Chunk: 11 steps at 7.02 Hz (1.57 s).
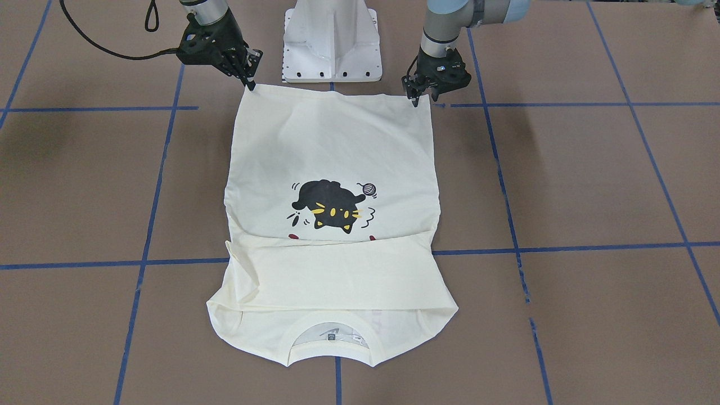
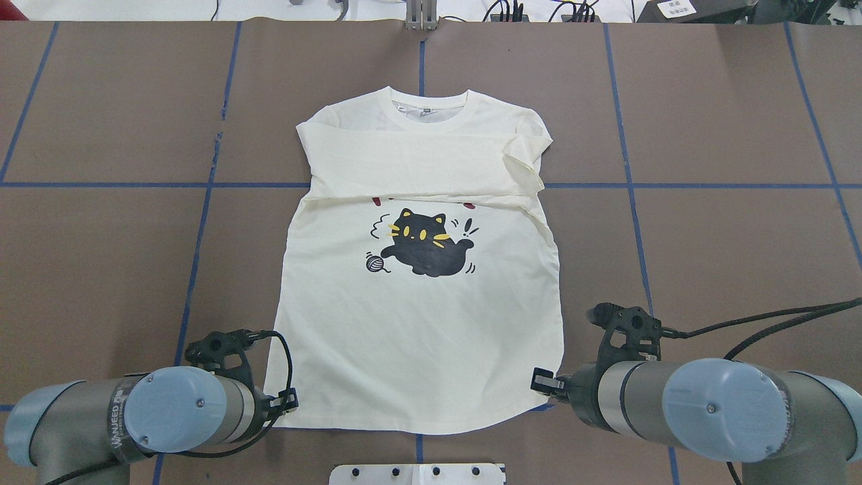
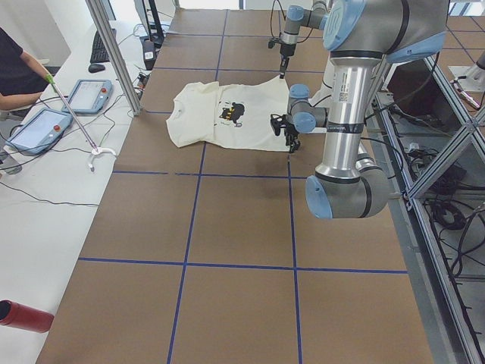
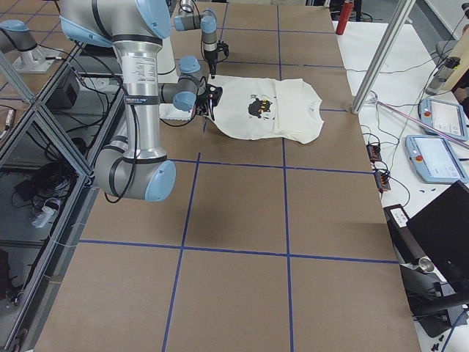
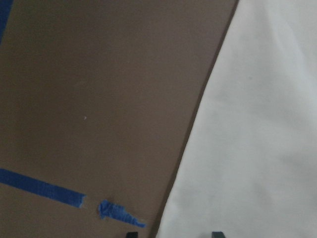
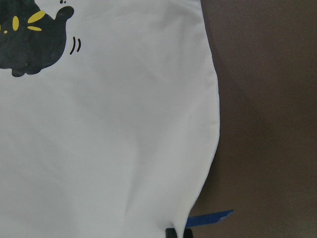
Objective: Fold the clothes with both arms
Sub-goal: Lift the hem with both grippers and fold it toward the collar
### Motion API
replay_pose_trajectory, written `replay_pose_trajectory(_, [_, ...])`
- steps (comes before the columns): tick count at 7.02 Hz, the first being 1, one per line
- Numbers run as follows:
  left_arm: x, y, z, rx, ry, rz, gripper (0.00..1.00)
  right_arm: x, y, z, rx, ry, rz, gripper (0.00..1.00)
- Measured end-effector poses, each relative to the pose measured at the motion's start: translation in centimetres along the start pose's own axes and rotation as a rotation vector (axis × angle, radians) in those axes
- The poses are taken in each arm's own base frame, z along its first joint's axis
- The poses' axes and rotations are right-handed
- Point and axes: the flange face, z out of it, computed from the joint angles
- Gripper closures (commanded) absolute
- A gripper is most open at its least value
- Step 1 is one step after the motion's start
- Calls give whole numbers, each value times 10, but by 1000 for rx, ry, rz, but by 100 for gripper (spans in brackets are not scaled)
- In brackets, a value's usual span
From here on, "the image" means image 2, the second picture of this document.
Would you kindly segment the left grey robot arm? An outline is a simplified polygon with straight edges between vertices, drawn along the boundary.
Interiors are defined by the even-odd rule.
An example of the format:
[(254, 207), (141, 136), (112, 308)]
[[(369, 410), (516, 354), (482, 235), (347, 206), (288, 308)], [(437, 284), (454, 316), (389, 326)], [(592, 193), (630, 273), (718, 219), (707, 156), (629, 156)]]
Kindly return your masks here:
[(43, 387), (4, 426), (10, 461), (40, 484), (127, 484), (154, 455), (222, 458), (244, 451), (298, 407), (295, 389), (270, 396), (194, 366)]

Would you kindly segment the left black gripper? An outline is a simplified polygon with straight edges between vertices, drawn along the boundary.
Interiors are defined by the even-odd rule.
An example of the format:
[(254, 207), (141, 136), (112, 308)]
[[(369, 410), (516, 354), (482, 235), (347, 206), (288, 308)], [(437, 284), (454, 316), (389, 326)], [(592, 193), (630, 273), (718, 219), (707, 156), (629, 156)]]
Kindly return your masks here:
[(277, 395), (264, 393), (259, 387), (248, 389), (252, 394), (253, 417), (247, 432), (258, 432), (270, 420), (270, 414), (288, 414), (299, 406), (296, 389), (283, 389)]

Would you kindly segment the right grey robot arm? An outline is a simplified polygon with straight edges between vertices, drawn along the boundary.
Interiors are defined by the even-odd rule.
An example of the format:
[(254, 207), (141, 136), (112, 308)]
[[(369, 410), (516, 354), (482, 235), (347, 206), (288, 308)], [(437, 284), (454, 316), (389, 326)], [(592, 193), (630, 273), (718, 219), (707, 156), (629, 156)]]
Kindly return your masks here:
[(799, 370), (703, 358), (597, 363), (531, 389), (595, 428), (741, 464), (743, 484), (847, 484), (860, 461), (860, 393)]

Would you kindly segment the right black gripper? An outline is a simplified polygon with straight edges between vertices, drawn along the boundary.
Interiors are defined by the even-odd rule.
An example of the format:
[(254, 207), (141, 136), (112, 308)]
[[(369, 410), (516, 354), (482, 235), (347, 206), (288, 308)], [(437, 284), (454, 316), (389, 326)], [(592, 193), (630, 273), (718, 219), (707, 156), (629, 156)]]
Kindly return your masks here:
[(600, 375), (595, 363), (581, 366), (574, 374), (555, 377), (554, 372), (534, 368), (530, 390), (559, 402), (569, 402), (576, 417), (587, 426), (607, 430), (607, 422), (601, 415), (597, 393)]

